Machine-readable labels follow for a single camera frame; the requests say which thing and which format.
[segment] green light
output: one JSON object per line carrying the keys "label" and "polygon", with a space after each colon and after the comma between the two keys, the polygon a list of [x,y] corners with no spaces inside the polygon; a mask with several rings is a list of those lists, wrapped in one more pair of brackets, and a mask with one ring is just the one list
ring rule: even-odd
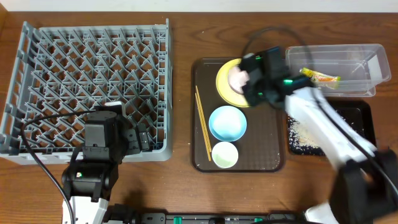
{"label": "green light", "polygon": [[293,80],[284,80],[284,84],[290,85],[293,83]]}

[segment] plastic tray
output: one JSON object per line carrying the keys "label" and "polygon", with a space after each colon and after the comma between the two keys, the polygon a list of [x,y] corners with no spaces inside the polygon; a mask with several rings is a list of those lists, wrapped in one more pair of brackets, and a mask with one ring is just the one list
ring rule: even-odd
{"label": "plastic tray", "polygon": [[[195,101],[195,85],[198,86],[206,123],[210,114],[220,106],[228,105],[217,92],[218,70],[234,58],[204,58],[198,60],[192,70],[192,164],[201,172],[276,172],[285,163],[283,111],[277,111],[266,103],[255,108],[240,108],[248,127],[243,137],[232,142],[238,149],[238,162],[228,169],[221,169],[206,153],[205,140]],[[219,142],[208,130],[210,144]]]}
{"label": "plastic tray", "polygon": [[[0,127],[0,156],[35,164],[19,136],[23,122],[42,114],[92,110],[122,101],[133,128],[144,123],[152,151],[124,162],[171,156],[172,57],[166,25],[22,27]],[[69,162],[84,142],[85,115],[27,127],[30,146],[46,164]]]}

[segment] cable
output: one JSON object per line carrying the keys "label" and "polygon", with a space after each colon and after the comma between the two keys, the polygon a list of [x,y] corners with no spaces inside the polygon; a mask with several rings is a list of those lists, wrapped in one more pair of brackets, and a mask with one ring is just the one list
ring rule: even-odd
{"label": "cable", "polygon": [[319,100],[314,92],[314,88],[311,89],[311,93],[312,93],[312,96],[315,99],[315,102],[317,103],[319,109],[322,111],[322,113],[330,120],[330,122],[333,123],[333,125],[336,126],[336,128],[344,135],[344,137],[346,137],[348,139],[348,141],[353,146],[355,146],[362,154],[364,154],[366,156],[366,158],[371,163],[371,165],[382,175],[383,179],[390,185],[392,191],[395,193],[394,197],[396,199],[396,202],[398,202],[398,189],[394,185],[392,180],[388,177],[388,175],[384,172],[382,167],[374,160],[373,156],[371,156],[368,152],[366,152],[366,150],[361,145],[359,145],[342,127],[340,127],[336,123],[336,121],[330,117],[330,115],[325,111],[325,109],[323,109],[321,103],[319,102]]}
{"label": "cable", "polygon": [[27,151],[29,152],[29,154],[33,157],[33,159],[36,161],[36,163],[40,166],[40,168],[43,169],[43,171],[48,175],[48,177],[51,179],[51,181],[55,184],[55,186],[58,188],[58,190],[61,192],[63,199],[65,200],[65,202],[67,203],[67,207],[69,210],[69,214],[70,214],[70,221],[72,224],[75,224],[75,218],[73,215],[73,210],[72,210],[72,206],[70,205],[70,202],[67,198],[66,193],[63,191],[60,183],[58,183],[58,181],[56,180],[56,178],[51,174],[51,172],[46,168],[46,166],[43,164],[43,162],[36,156],[35,152],[33,151],[33,149],[30,147],[29,142],[26,139],[26,135],[25,135],[25,128],[32,124],[32,123],[36,123],[38,121],[42,121],[44,119],[50,119],[50,118],[59,118],[59,117],[64,117],[64,116],[73,116],[73,115],[81,115],[81,114],[85,114],[85,113],[91,113],[94,111],[81,111],[81,112],[73,112],[73,113],[67,113],[67,114],[56,114],[56,115],[50,115],[50,116],[43,116],[41,118],[35,118],[32,119],[26,123],[24,123],[21,127],[21,132],[20,135],[22,137],[22,141],[25,144],[25,147],[27,149]]}
{"label": "cable", "polygon": [[259,222],[254,222],[252,224],[321,224],[303,220],[263,220]]}
{"label": "cable", "polygon": [[277,26],[277,27],[270,26],[270,27],[263,28],[263,29],[257,31],[256,33],[254,33],[250,37],[249,41],[247,42],[247,44],[244,46],[244,48],[242,50],[242,58],[246,55],[246,52],[248,51],[248,48],[250,47],[251,43],[258,37],[260,37],[261,34],[263,34],[265,32],[269,32],[269,31],[282,31],[282,32],[285,32],[286,34],[290,35],[291,37],[293,37],[295,40],[297,40],[297,42],[304,48],[305,57],[309,61],[308,67],[310,67],[310,69],[312,69],[313,59],[312,59],[312,54],[311,54],[310,48],[305,43],[305,41],[298,35],[298,33],[296,33],[295,31],[293,31],[292,29],[290,29],[286,26]]}

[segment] small white bowl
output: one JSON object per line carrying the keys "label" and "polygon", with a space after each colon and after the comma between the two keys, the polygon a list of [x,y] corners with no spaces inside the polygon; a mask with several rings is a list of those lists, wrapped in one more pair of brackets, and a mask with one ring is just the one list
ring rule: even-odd
{"label": "small white bowl", "polygon": [[238,150],[230,142],[219,142],[211,151],[214,163],[222,169],[230,168],[238,161]]}

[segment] yellow plate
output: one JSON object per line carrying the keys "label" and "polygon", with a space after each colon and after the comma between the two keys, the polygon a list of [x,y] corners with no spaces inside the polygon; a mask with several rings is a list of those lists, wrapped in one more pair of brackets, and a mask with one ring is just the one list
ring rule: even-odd
{"label": "yellow plate", "polygon": [[249,107],[245,97],[239,93],[236,93],[228,83],[228,72],[234,66],[239,65],[241,63],[241,59],[237,58],[234,60],[230,60],[229,62],[225,63],[217,73],[216,77],[216,87],[218,94],[224,99],[227,103],[237,106],[246,108]]}

